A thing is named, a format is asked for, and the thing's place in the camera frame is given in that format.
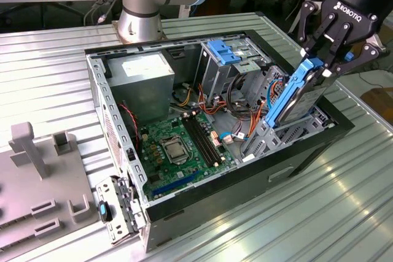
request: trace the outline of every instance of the pci slot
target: pci slot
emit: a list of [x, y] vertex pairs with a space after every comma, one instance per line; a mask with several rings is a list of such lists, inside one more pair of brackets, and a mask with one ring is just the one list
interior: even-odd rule
[[199, 172], [200, 171], [196, 171], [187, 177], [179, 179], [179, 180], [172, 182], [170, 184], [167, 184], [163, 187], [157, 188], [153, 191], [153, 195], [159, 195], [160, 193], [166, 193], [167, 191], [173, 190], [176, 187], [179, 187], [183, 184], [189, 183], [195, 179], [195, 177], [199, 174]]
[[192, 141], [195, 143], [198, 151], [201, 153], [206, 165], [208, 165], [208, 167], [213, 167], [214, 163], [221, 163], [222, 160], [219, 154], [201, 129], [198, 120], [196, 120], [195, 117], [183, 118], [182, 123]]

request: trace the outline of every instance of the blue latch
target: blue latch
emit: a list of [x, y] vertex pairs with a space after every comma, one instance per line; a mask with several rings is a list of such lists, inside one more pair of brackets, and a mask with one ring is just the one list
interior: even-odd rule
[[105, 205], [104, 204], [100, 205], [99, 210], [101, 211], [101, 215], [105, 215], [106, 209], [105, 209]]
[[208, 46], [223, 65], [235, 64], [241, 61], [241, 58], [236, 56], [222, 40], [209, 41]]

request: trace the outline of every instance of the aluminum workbench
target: aluminum workbench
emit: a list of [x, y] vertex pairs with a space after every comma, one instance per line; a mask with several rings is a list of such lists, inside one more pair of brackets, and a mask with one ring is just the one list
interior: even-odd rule
[[[169, 38], [254, 29], [291, 64], [300, 61], [299, 47], [254, 13], [163, 26]], [[7, 148], [16, 122], [29, 120], [39, 139], [67, 129], [77, 137], [95, 194], [115, 168], [93, 107], [84, 49], [119, 43], [112, 26], [0, 36], [0, 147]], [[345, 83], [327, 93], [356, 127], [304, 173], [264, 195], [149, 254], [138, 237], [112, 248], [97, 222], [15, 261], [392, 261], [391, 127]]]

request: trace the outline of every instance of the label sticker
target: label sticker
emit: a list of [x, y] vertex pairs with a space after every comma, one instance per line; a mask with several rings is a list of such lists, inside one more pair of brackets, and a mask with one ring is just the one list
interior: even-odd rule
[[168, 69], [159, 54], [133, 56], [132, 60], [125, 61], [122, 66], [125, 74], [129, 77]]

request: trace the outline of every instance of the gray fixture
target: gray fixture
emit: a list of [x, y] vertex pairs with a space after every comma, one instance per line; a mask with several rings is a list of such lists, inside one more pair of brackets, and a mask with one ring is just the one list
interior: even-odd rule
[[6, 261], [97, 221], [73, 134], [34, 143], [29, 122], [11, 126], [0, 153], [0, 260]]

